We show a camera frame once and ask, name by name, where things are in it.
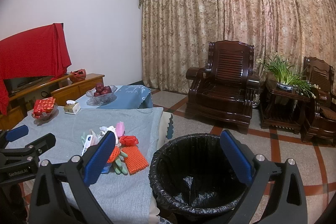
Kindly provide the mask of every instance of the cushion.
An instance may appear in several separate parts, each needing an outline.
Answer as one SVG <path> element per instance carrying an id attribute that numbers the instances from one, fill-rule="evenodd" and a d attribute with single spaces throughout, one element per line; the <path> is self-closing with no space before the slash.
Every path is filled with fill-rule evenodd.
<path id="1" fill-rule="evenodd" d="M 236 86 L 209 85 L 198 91 L 196 102 L 218 110 L 243 112 L 245 93 Z"/>
<path id="2" fill-rule="evenodd" d="M 320 112 L 323 117 L 336 121 L 336 112 L 332 111 L 330 108 L 320 106 Z"/>

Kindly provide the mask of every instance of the blue tablecloth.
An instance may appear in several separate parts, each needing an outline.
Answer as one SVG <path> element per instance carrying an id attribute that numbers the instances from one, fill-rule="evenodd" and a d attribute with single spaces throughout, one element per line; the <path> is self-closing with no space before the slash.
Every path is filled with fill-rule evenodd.
<path id="1" fill-rule="evenodd" d="M 101 108 L 101 109 L 137 109 L 152 108 L 151 90 L 143 85 L 118 85 L 115 92 L 116 99 L 113 102 L 100 106 L 87 104 L 89 98 L 86 95 L 78 98 L 81 108 Z"/>

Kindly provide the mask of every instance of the trash bin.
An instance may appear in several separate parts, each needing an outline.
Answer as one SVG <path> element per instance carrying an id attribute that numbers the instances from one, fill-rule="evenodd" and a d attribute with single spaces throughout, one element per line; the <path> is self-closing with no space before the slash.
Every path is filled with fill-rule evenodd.
<path id="1" fill-rule="evenodd" d="M 199 221 L 233 209 L 246 185 L 225 157 L 219 136 L 191 134 L 154 153 L 150 185 L 159 208 Z"/>

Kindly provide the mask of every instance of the pink glove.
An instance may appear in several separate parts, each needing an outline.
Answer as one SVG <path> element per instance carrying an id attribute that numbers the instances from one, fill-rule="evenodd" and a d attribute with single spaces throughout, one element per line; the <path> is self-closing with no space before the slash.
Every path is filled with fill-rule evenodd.
<path id="1" fill-rule="evenodd" d="M 125 133 L 124 122 L 118 122 L 115 126 L 115 131 L 117 133 L 118 138 L 120 138 Z"/>

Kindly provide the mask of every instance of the white tissue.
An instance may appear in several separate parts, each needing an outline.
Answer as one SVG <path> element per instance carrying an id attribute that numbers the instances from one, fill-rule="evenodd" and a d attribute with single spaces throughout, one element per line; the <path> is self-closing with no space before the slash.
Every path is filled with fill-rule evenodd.
<path id="1" fill-rule="evenodd" d="M 112 131 L 114 133 L 114 136 L 115 136 L 115 146 L 118 146 L 118 147 L 121 146 L 121 143 L 119 143 L 117 132 L 116 132 L 116 129 L 115 129 L 114 126 L 100 127 L 99 129 L 101 130 L 100 131 L 100 135 L 102 135 L 102 136 L 104 136 L 107 133 L 107 131 Z"/>

